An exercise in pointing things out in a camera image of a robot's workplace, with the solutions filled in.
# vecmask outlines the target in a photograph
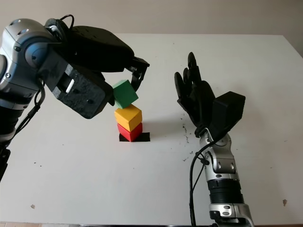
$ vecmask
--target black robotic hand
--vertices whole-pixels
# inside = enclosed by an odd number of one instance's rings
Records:
[[[197,127],[197,138],[207,128],[213,140],[218,140],[242,117],[245,97],[230,91],[215,98],[210,85],[201,80],[192,52],[188,55],[188,68],[184,69],[183,78],[175,73],[175,85],[178,103]]]
[[[70,28],[63,22],[66,17],[72,17]],[[135,57],[133,50],[113,33],[73,26],[73,20],[72,15],[47,20],[45,28],[58,42],[48,45],[39,74],[58,100],[90,119],[107,103],[115,104],[113,88],[103,72],[131,71],[131,85],[137,91],[149,63]]]
[[[209,84],[201,80],[199,67],[192,52],[188,55],[188,68],[183,71],[183,79],[180,73],[175,73],[175,85],[178,103],[189,114],[194,125],[197,128],[208,128],[215,97]]]

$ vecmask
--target red cube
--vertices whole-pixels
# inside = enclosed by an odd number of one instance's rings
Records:
[[[118,130],[121,135],[123,135],[128,141],[134,141],[143,131],[142,123],[135,127],[132,131],[128,131],[118,124]]]

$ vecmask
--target white wall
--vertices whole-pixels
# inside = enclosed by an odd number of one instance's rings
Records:
[[[301,0],[2,0],[0,28],[68,13],[114,33],[284,35],[303,55]]]

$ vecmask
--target yellow cube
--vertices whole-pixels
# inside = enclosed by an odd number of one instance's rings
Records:
[[[142,122],[142,111],[130,104],[127,108],[116,109],[115,117],[118,124],[128,131],[132,131]]]

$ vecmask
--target black sticker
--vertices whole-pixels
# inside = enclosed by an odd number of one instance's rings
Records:
[[[119,141],[120,142],[129,142],[123,135],[119,134]],[[138,136],[133,142],[150,142],[150,133],[149,132],[143,132]]]

